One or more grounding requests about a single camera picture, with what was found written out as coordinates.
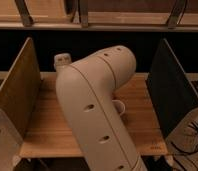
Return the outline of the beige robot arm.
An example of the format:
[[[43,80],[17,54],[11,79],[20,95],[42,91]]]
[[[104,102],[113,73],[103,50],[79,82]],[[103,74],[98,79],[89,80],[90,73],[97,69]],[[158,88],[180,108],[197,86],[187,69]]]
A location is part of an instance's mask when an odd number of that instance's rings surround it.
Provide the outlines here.
[[[135,73],[131,50],[113,46],[76,62],[58,54],[54,66],[59,105],[90,170],[147,171],[113,104],[113,92]]]

